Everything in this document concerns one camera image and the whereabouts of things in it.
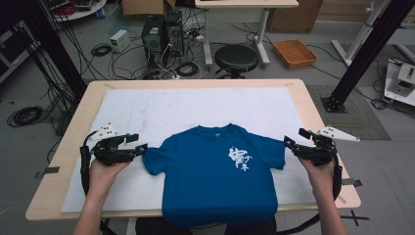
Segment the wooden table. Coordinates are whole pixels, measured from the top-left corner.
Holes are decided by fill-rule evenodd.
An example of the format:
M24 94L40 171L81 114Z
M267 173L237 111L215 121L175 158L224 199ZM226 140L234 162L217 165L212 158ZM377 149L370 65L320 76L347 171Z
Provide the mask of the wooden table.
M205 11L205 40L204 52L205 63L208 67L212 66L210 44L209 44L209 28L211 23L211 14L216 13L215 18L220 19L224 16L230 23L257 23L260 22L260 30L254 38L254 44L259 54L262 66L270 64L268 56L262 44L263 34L265 32L266 22L268 20L269 8L293 8L299 5L297 0L226 0L226 1L201 1L195 0L198 8L207 9ZM255 9L261 9L260 19L252 18Z
M77 218L78 213L61 213L61 207L69 188L69 180L79 157L79 147L89 134L95 116L100 110L103 98L110 89L152 89L152 88L221 88L221 87L286 87L296 105L303 127L317 131L324 127L304 83L299 79L226 79L226 80L136 80L136 81L94 81L89 84L67 132L53 158L50 167L58 166L59 172L45 174L26 212L29 220L50 220ZM343 178L349 178L344 168ZM336 201L338 208L357 208L360 199L352 185L344 186ZM316 206L279 207L279 211L316 210ZM104 217L160 216L156 211L111 211Z

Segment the computer tower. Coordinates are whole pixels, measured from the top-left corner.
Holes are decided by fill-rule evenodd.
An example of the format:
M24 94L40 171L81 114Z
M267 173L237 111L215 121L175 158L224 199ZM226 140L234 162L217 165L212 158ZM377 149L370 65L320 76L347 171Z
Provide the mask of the computer tower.
M141 33L144 50L150 69L159 68L167 64L168 39L164 23L164 15L150 15L146 18Z
M171 45L170 56L182 57L184 55L182 12L169 12L165 18L167 37Z

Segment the desk leg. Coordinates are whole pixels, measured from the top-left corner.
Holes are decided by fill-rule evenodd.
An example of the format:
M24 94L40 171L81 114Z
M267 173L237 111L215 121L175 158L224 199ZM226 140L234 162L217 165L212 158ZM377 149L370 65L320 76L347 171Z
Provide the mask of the desk leg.
M269 14L269 9L268 8L263 9L262 20L260 22L259 35L254 38L254 43L255 43L256 49L258 50L259 58L262 62L263 67L268 66L270 64L268 56L266 55L266 52L265 52L265 48L263 47L263 44L262 44L262 39L263 39L263 34L265 32L266 20L268 19L268 14Z
M205 65L207 67L211 67L213 65L212 59L211 59L211 52L210 52L210 43L208 41L208 18L209 18L209 12L208 10L205 10L205 38L204 38L204 53L205 53Z

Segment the black cable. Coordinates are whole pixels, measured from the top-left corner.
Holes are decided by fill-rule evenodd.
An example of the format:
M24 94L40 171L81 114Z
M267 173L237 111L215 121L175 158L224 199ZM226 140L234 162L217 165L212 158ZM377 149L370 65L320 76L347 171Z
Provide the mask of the black cable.
M40 106L28 107L12 113L7 118L7 124L12 127L38 123L43 109Z
M184 68L188 68L190 67L189 71L183 71L182 69ZM186 62L181 64L179 67L176 68L176 72L177 74L181 75L181 76L191 76L194 75L196 73L198 73L199 68L197 65L195 65L195 63L191 63L191 62Z
M55 148L55 146L57 145L57 144L59 144L59 142L61 142L62 141L62 138L64 138L64 137L61 137L53 146L52 146L52 148L49 150L49 152L48 152L48 155L46 156L46 161L48 162L48 164L51 162L50 160L49 160L49 156L51 155L51 153L53 152L53 149Z
M103 57L113 51L113 47L108 43L101 43L91 49L91 54L94 57Z

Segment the hand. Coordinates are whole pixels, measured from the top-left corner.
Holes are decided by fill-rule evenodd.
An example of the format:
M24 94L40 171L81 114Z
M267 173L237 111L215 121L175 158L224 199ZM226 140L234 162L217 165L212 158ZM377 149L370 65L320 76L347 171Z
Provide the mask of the hand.
M88 196L94 197L96 200L105 201L116 176L128 165L129 163L122 163L106 166L94 160L89 171Z
M89 191L83 204L78 222L73 230L74 235L98 234L102 207L110 193L116 176L129 163L106 166L97 160L89 168Z
M327 199L333 200L333 167L334 163L315 166L311 162L300 159L301 164L308 173L308 179L313 188L314 197L317 200Z

